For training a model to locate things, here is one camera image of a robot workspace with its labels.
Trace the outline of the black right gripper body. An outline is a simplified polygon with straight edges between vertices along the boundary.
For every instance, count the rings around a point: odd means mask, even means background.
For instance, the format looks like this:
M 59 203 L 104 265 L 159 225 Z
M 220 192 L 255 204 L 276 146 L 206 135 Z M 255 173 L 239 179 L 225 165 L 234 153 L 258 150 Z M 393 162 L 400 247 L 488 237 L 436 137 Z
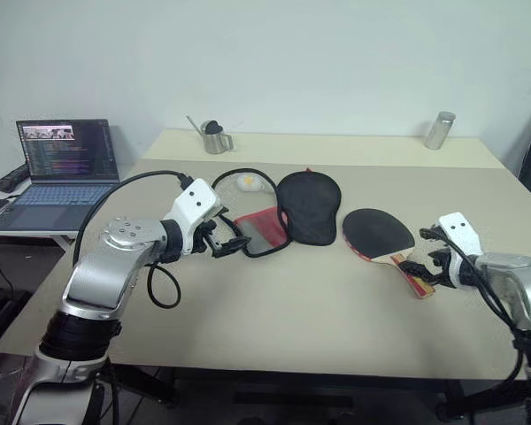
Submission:
M 428 253 L 428 257 L 432 259 L 435 267 L 440 267 L 441 272 L 434 274 L 430 282 L 431 286 L 441 285 L 443 287 L 456 289 L 457 286 L 452 282 L 450 278 L 450 263 L 451 263 L 451 249 L 441 248 Z

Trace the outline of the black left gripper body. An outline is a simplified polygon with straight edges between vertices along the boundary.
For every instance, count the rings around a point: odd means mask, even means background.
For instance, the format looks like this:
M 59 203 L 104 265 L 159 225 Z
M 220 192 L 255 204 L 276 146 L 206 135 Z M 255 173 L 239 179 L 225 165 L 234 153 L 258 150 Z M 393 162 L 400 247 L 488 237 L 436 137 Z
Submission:
M 196 227 L 193 235 L 192 254 L 204 253 L 210 249 L 211 255 L 214 258 L 218 257 L 219 240 L 214 235 L 216 227 L 217 224 L 214 220 L 204 221 Z

